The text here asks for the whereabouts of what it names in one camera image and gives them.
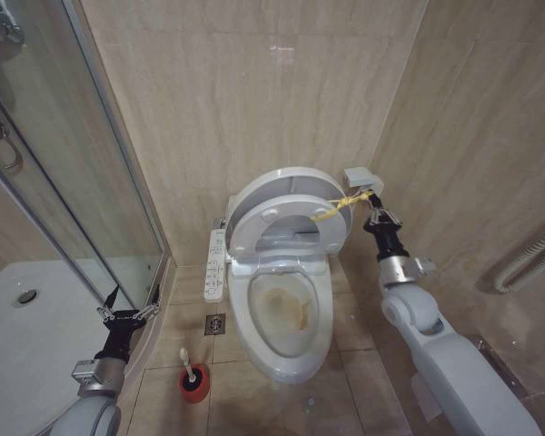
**electrical outlet box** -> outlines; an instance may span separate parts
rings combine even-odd
[[[343,172],[345,176],[345,183],[347,183],[350,188],[367,188],[371,189],[378,195],[382,194],[382,179],[364,166],[346,168],[343,170]]]

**shower drain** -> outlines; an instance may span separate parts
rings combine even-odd
[[[17,307],[26,306],[28,303],[35,300],[35,298],[38,296],[38,290],[36,289],[29,289],[28,291],[22,292],[18,297],[16,297],[15,305]]]
[[[215,315],[206,316],[206,326],[204,328],[204,336],[211,334],[226,333],[226,313],[216,313]]]

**toilet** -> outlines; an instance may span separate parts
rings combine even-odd
[[[322,171],[290,167],[266,173],[230,198],[226,281],[238,335],[253,364],[283,383],[310,379],[331,345],[333,301],[327,255],[352,226],[345,196]]]

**toilet stain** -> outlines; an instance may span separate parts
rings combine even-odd
[[[309,302],[301,304],[297,297],[290,295],[282,288],[267,291],[264,302],[272,321],[289,324],[295,330],[304,330],[307,327]]]

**shower door frame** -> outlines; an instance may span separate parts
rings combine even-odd
[[[154,230],[155,239],[160,244],[162,256],[157,266],[157,270],[150,287],[150,292],[147,295],[146,304],[149,304],[154,297],[154,290],[160,285],[164,276],[165,266],[168,259],[172,256],[170,247],[165,238],[164,229],[160,225],[160,219],[157,211],[154,208],[154,201],[147,188],[144,173],[139,166],[137,154],[135,153],[134,145],[131,142],[131,137],[127,132],[123,116],[119,109],[119,104],[115,99],[115,94],[105,71],[103,61],[99,55],[99,50],[91,33],[91,26],[87,21],[83,6],[80,0],[62,0],[63,7],[68,15],[68,19],[73,28],[74,35],[83,52],[83,57],[91,77],[93,78],[94,86],[99,94],[99,99],[103,104],[103,109],[107,115],[107,120],[113,130],[115,140],[119,145],[119,150],[124,158],[127,166],[127,171],[131,175],[135,184],[139,198],[145,210],[145,214]]]
[[[119,111],[119,106],[114,98],[114,93],[111,88],[111,84],[107,78],[106,72],[103,67],[101,58],[99,57],[96,45],[94,43],[93,36],[91,35],[89,25],[86,21],[84,11],[82,6],[78,1],[74,0],[63,0],[62,1],[64,10],[66,11],[67,16],[61,16],[61,19],[66,19],[69,21],[76,40],[79,44],[79,47],[82,51],[85,64],[89,73],[93,79],[95,91],[98,94],[98,97],[103,105],[105,116],[107,121],[111,125],[115,141],[119,148],[119,158],[123,158],[125,162],[126,170],[134,182],[134,188],[139,197],[139,200],[144,208],[145,215],[153,229],[154,236],[156,241],[159,244],[161,251],[160,260],[155,267],[154,278],[150,283],[149,292],[147,293],[145,304],[149,304],[155,294],[155,290],[159,287],[162,278],[164,277],[165,268],[169,258],[171,257],[171,252],[169,245],[166,241],[164,231],[160,225],[159,217],[154,208],[154,203],[152,197],[147,189],[145,183],[144,175],[137,161],[135,150],[133,144],[131,143],[130,137],[127,133],[123,117]],[[15,123],[10,118],[7,111],[4,109],[0,101],[0,123],[3,124],[9,132],[10,138],[13,140],[16,146],[21,147],[30,155],[31,159],[34,161],[34,164],[38,168],[38,171],[47,181],[47,184],[53,189],[54,196],[57,197],[62,206],[66,209],[70,218],[74,221],[78,229],[81,231],[82,236],[86,239],[88,245],[94,250],[94,254],[97,258],[97,261],[106,269],[106,271],[111,275],[114,281],[120,286],[122,294],[125,299],[133,306],[133,301],[124,290],[124,287],[121,285],[121,282],[117,279],[114,274],[113,269],[105,261],[104,257],[99,253],[96,247],[96,242],[93,242],[87,233],[85,232],[83,226],[74,216],[71,209],[68,207],[64,197],[56,189],[56,186],[52,182],[51,178],[48,175],[48,172],[41,165],[40,161],[34,155],[31,147],[26,144],[24,136],[16,128]],[[43,236],[53,245],[54,249],[59,253],[61,258],[69,265],[72,271],[78,276],[78,278],[83,282],[85,287],[89,292],[94,296],[94,298],[101,304],[104,303],[106,295],[102,295],[100,291],[93,285],[91,280],[86,276],[86,274],[78,266],[75,259],[70,256],[64,247],[57,241],[51,232],[45,226],[41,218],[33,211],[31,205],[24,199],[22,195],[17,191],[17,189],[10,183],[9,177],[4,174],[0,168],[0,184],[4,187],[5,191],[12,197],[15,203],[22,209],[23,213],[28,217],[28,219],[38,228],[38,230],[43,234]]]

